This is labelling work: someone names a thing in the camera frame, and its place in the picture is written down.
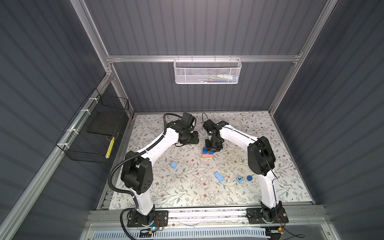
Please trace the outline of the light blue rectangular block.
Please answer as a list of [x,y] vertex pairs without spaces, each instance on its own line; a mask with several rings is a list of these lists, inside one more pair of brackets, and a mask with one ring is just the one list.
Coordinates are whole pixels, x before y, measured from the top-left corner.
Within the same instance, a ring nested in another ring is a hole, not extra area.
[[214,173],[214,176],[215,176],[215,178],[216,178],[220,183],[222,183],[222,182],[225,180],[225,178],[224,178],[219,172],[215,172],[215,173]]

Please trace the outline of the light blue cube block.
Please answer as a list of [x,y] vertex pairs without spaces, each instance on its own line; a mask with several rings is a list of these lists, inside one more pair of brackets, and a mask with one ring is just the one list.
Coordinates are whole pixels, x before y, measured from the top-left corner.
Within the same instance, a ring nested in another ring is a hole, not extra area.
[[177,164],[176,162],[172,162],[172,163],[171,163],[171,167],[172,167],[173,169],[176,169],[176,168],[178,167],[178,164]]

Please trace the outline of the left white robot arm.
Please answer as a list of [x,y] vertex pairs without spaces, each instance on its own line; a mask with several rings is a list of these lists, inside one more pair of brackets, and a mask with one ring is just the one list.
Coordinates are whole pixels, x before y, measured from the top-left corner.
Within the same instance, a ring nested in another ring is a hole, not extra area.
[[199,143],[199,134],[194,130],[196,118],[184,112],[181,116],[166,113],[163,115],[163,132],[150,144],[138,152],[129,151],[129,158],[123,164],[121,181],[133,196],[136,211],[148,217],[155,211],[155,205],[149,193],[153,182],[153,165],[171,146],[195,145]]

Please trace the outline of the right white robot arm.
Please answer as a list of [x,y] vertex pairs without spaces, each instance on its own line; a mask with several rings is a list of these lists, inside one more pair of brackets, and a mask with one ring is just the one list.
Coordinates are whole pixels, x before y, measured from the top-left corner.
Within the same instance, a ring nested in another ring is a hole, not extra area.
[[276,157],[269,140],[266,137],[257,138],[243,133],[225,121],[214,123],[212,120],[206,120],[203,123],[203,128],[211,137],[205,140],[207,151],[221,151],[224,141],[227,140],[247,152],[248,166],[259,178],[262,206],[269,210],[281,208],[282,203],[275,188],[275,181],[277,180],[274,171]]

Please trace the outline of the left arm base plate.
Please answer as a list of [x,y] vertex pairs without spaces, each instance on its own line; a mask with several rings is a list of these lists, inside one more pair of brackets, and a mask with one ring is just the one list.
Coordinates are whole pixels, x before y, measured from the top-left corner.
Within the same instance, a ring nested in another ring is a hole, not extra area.
[[152,211],[149,215],[144,216],[136,210],[129,211],[128,223],[129,228],[139,227],[166,227],[168,225],[169,211]]

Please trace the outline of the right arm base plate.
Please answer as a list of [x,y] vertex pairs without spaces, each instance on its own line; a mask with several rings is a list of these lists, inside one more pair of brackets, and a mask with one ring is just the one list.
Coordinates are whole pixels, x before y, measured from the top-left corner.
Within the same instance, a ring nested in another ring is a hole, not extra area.
[[283,207],[277,206],[274,209],[248,208],[246,217],[250,224],[287,224],[288,215]]

